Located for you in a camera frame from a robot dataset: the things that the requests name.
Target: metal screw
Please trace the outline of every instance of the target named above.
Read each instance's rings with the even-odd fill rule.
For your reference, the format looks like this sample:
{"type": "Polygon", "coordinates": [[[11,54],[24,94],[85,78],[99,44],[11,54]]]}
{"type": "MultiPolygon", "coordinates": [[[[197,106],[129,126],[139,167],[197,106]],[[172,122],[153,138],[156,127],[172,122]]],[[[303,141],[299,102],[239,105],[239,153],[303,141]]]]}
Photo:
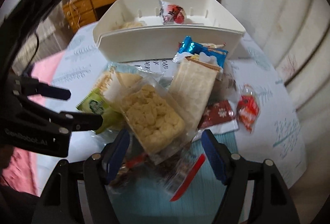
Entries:
{"type": "Polygon", "coordinates": [[[67,161],[66,160],[60,160],[60,166],[64,166],[67,164],[67,161]]]}
{"type": "Polygon", "coordinates": [[[101,154],[99,154],[99,153],[94,153],[93,155],[92,155],[92,159],[95,161],[95,160],[98,160],[98,159],[100,159],[101,158],[101,154]]]}
{"type": "Polygon", "coordinates": [[[231,155],[231,158],[232,158],[233,160],[239,160],[239,159],[240,159],[240,155],[239,155],[238,153],[233,153],[233,154],[231,155]]]}
{"type": "Polygon", "coordinates": [[[69,132],[69,130],[67,130],[65,127],[60,127],[58,130],[62,134],[67,134],[69,132]]]}
{"type": "Polygon", "coordinates": [[[265,164],[268,166],[273,166],[274,162],[270,159],[265,160],[265,164]]]}

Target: red candy wrapper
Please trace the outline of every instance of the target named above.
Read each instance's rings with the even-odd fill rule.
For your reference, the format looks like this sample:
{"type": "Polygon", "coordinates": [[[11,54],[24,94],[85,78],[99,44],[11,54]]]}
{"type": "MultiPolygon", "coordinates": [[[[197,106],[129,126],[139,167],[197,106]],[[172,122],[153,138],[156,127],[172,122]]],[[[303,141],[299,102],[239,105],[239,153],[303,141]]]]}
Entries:
{"type": "Polygon", "coordinates": [[[200,131],[194,141],[200,139],[205,129],[210,129],[213,134],[223,134],[237,130],[238,124],[228,100],[218,101],[207,106],[199,122],[198,129],[200,131]]]}
{"type": "Polygon", "coordinates": [[[237,118],[250,133],[259,115],[260,109],[255,91],[250,85],[244,85],[241,99],[237,105],[237,118]]]}
{"type": "Polygon", "coordinates": [[[184,24],[185,12],[182,7],[176,4],[160,0],[161,9],[160,16],[162,17],[163,24],[184,24]]]}

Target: tablecloth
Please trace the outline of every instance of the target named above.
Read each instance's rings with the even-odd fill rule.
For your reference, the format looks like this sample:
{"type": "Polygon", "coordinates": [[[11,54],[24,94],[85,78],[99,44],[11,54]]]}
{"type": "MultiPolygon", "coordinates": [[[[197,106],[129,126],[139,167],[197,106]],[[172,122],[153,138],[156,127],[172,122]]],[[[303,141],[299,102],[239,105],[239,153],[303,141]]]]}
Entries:
{"type": "MultiPolygon", "coordinates": [[[[94,26],[88,25],[76,33],[52,81],[53,85],[70,89],[71,99],[48,100],[48,108],[58,112],[75,111],[75,106],[90,91],[107,65],[107,60],[94,45],[94,26]]],[[[252,134],[241,128],[216,135],[217,140],[248,160],[274,160],[288,187],[291,187],[306,170],[306,160],[300,124],[283,81],[248,34],[242,38],[227,65],[230,66],[228,75],[235,78],[238,88],[248,83],[255,89],[261,112],[252,134]]],[[[103,141],[92,137],[91,132],[73,133],[67,159],[71,162],[84,160],[92,153],[100,152],[103,146],[103,141]]],[[[192,148],[196,153],[203,152],[200,141],[193,143],[192,148]]],[[[41,158],[50,174],[58,158],[41,158]]],[[[187,192],[176,202],[169,202],[169,197],[159,185],[143,179],[115,197],[113,207],[121,223],[208,223],[214,218],[224,190],[206,162],[187,192]]]]}

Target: green wrapper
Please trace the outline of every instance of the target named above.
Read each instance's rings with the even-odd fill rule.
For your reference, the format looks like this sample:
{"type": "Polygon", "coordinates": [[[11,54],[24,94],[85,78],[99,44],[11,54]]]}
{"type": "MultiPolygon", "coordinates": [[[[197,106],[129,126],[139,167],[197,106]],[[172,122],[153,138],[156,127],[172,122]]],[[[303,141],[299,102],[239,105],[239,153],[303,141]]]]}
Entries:
{"type": "Polygon", "coordinates": [[[100,94],[98,88],[93,89],[77,106],[77,109],[86,113],[102,115],[103,123],[102,126],[95,131],[97,134],[104,132],[107,128],[120,130],[125,123],[124,117],[110,107],[105,98],[100,94]]]}

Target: white storage box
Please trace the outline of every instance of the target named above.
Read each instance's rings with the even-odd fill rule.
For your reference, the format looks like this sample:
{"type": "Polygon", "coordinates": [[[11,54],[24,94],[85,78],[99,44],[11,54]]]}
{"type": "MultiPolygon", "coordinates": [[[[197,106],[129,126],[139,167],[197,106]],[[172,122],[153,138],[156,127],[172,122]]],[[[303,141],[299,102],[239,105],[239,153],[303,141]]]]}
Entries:
{"type": "Polygon", "coordinates": [[[172,58],[185,36],[194,42],[226,44],[234,52],[244,27],[216,0],[164,0],[181,6],[185,25],[163,25],[159,0],[117,0],[93,30],[95,44],[115,62],[172,58]],[[126,22],[146,26],[118,29],[126,22]]]}

